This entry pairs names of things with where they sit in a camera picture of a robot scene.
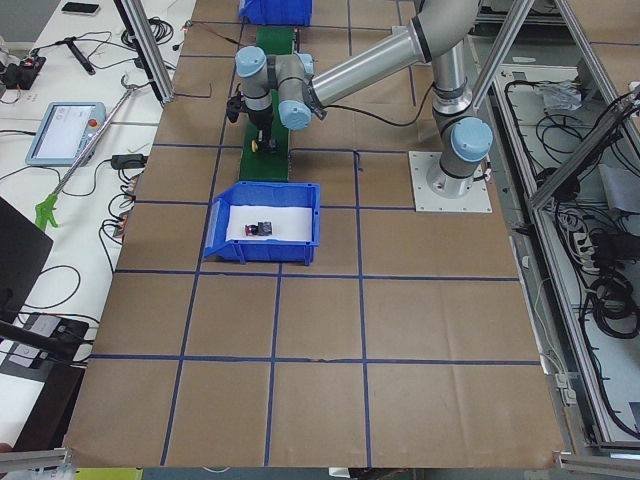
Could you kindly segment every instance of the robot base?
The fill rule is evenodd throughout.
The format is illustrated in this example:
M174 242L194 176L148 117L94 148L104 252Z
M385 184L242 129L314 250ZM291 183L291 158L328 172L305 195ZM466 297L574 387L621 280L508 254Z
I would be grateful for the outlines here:
M455 199L441 197L431 189L427 184L427 172L431 165L440 160L440 155L440 152L409 152L416 212L492 213L484 181L472 182L468 193ZM482 166L478 167L475 175L482 175Z

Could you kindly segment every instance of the white desk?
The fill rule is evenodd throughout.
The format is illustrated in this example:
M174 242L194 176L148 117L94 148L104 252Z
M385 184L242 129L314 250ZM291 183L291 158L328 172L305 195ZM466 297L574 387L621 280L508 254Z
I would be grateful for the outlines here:
M64 15L60 13L60 8L56 9L36 46L70 35L104 30L113 32L112 41L119 43L123 26L113 2L98 0L98 3L102 8L95 17ZM159 16L173 25L174 37L161 47L161 51L165 60L175 64L179 52L174 52L171 45L182 42L180 28L190 18L195 0L146 0L143 3L148 17ZM104 39L106 35L94 38ZM78 42L77 45L86 54L97 43ZM92 57L98 65L135 56L135 52L108 45L103 46L101 51L101 55ZM89 76L65 46L46 49L41 54L47 57L47 63L33 89L23 92L20 100L13 105L0 104L0 129L37 130L49 103L55 101L100 101L110 111L124 92L120 85L122 75L129 74L128 81L133 83L142 84L147 81L144 72L137 69L133 62L108 70L97 70L96 75ZM8 92L4 100L11 100L12 95L15 93ZM148 154L161 113L162 108L150 88L136 92L118 112L116 124L109 127L92 160L76 172L65 190L73 193L88 192L93 185L95 167L113 154ZM0 177L25 166L24 159L32 139L33 137L25 135L0 134ZM64 174L66 168L58 170ZM0 196L27 218L34 220L35 205L46 198L57 182L54 172L32 168L0 181ZM98 228L102 220L109 216L107 205L120 193L120 185L117 172L109 165L103 165L99 170L96 191L91 196L77 198L62 194L58 197L54 214L59 228L47 227L46 233L54 244L45 268L60 264L72 265L80 271L82 280L75 295L55 308L55 312L80 313L100 318L111 284L111 272L98 238ZM115 211L118 211L118 205L119 202L114 202ZM108 240L105 244L115 264L119 247ZM33 288L27 303L35 306L56 303L73 290L76 281L75 274L66 269L43 275ZM95 329L89 330L86 338L93 336ZM9 346L9 342L0 343L0 351L7 351ZM88 347L82 348L76 358L84 358L89 353ZM3 359L4 355L0 354L0 361ZM39 382L0 375L0 392L4 393L0 395L0 442L13 444L18 438L42 385Z
M81 15L65 15L60 13L60 6L47 23L42 34L35 43L35 47L49 45L69 36L79 36L86 32L110 31L111 42L120 43L120 35L124 31L122 20L118 15L112 0L98 0L101 9L95 17ZM182 25L188 20L193 11L195 0L146 0L143 2L149 17L159 16L174 27L174 36L166 44L160 46L163 58L176 65L179 50L173 51L172 45L179 44L184 39ZM87 38L105 40L106 34L90 35ZM98 43L78 41L76 46L88 55ZM103 45L99 54L91 60L99 66L134 58L134 51L127 51L113 45ZM20 99L12 105L0 104L0 118L15 118L40 120L49 103L54 101L69 102L102 102L110 110L122 96L120 79L128 75L130 83L144 84L147 77L142 69L137 68L133 61L129 61L106 70L96 69L95 75L89 75L64 45L43 49L40 55L47 58L39 77L31 90L24 91ZM7 92L3 98L11 101L15 92ZM116 122L151 123L157 124L162 107L158 103L151 88L146 88L136 95L116 115Z

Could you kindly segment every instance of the black phone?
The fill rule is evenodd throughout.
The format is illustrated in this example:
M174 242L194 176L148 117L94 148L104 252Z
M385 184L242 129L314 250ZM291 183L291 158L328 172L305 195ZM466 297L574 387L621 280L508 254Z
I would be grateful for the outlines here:
M67 2L62 7L62 13L72 13L75 15L90 15L93 16L100 10L100 5L97 3L79 3L79 2Z

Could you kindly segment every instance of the robotic arm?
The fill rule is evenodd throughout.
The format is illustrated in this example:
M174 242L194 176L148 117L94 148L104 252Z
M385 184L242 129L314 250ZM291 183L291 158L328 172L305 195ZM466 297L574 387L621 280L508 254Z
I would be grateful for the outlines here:
M313 76L313 61L308 55L267 56L258 47L241 49L236 66L242 79L244 111L259 130L254 150L271 151L274 147L270 138L271 90L279 94L282 124L290 130L300 130L311 123L313 114L323 119L324 108L347 95L416 62L431 61L434 117L445 148L440 163L428 174L429 184L444 197L463 196L493 141L486 124L465 116L471 92L464 73L462 41L475 21L478 1L423 3L423 10L404 32L387 37L317 76Z

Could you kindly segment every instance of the blue crate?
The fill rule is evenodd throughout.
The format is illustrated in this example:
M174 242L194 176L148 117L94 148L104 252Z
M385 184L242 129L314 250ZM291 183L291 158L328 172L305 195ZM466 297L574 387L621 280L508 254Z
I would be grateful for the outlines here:
M311 22L312 0L243 0L239 17L256 25L304 25Z
M310 242L227 240L231 206L303 207L313 211ZM218 195L211 207L204 257L225 260L311 264L320 243L320 185L316 183L239 182Z

